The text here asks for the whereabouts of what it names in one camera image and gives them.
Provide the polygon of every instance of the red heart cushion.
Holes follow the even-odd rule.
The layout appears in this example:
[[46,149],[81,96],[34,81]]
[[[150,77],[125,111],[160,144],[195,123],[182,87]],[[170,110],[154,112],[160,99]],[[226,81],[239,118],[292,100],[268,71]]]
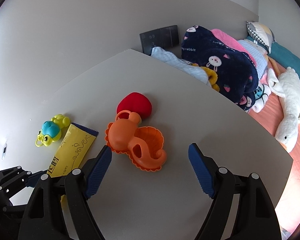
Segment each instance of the red heart cushion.
[[[117,113],[122,110],[129,110],[131,112],[136,112],[140,115],[141,119],[146,119],[151,115],[152,105],[148,98],[144,95],[133,92],[127,95],[122,101],[119,103],[117,107]],[[119,118],[128,119],[129,114],[123,113],[120,114]]]

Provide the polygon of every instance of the black wall switch panel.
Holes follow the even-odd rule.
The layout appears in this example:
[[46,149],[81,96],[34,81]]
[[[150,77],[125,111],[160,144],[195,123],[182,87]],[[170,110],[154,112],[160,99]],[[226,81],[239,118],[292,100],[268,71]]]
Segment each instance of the black wall switch panel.
[[141,33],[140,40],[143,53],[150,56],[154,47],[166,49],[179,45],[178,26],[173,25]]

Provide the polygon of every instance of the white plush toy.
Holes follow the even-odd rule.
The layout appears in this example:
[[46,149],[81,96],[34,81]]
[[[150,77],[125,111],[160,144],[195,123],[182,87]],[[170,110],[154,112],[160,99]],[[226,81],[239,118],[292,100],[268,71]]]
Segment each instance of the white plush toy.
[[275,133],[275,138],[289,153],[296,145],[298,123],[300,123],[300,79],[291,67],[276,77],[274,70],[268,71],[270,90],[279,96],[283,109],[283,119]]

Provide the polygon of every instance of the blanket with bunny print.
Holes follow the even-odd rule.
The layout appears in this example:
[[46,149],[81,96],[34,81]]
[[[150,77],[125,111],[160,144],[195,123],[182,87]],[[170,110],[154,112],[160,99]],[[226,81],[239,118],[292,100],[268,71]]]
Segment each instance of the blanket with bunny print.
[[181,44],[184,60],[216,72],[220,93],[248,111],[255,103],[258,73],[249,55],[226,46],[201,26],[187,29]]

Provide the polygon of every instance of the silver screw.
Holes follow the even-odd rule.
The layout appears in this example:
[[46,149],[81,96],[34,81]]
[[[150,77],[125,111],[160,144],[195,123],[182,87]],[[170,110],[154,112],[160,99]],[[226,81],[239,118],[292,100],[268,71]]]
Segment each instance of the silver screw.
[[49,177],[48,174],[43,174],[43,175],[41,175],[41,179],[42,179],[42,180],[46,180],[48,177]]
[[74,169],[74,170],[72,171],[72,174],[73,174],[73,175],[78,175],[78,174],[80,174],[80,172],[81,172],[80,169]]
[[252,174],[251,174],[251,177],[253,177],[254,179],[259,179],[259,175],[256,174],[256,173],[252,173]]
[[222,174],[226,174],[228,172],[228,170],[224,167],[219,168],[219,172]]

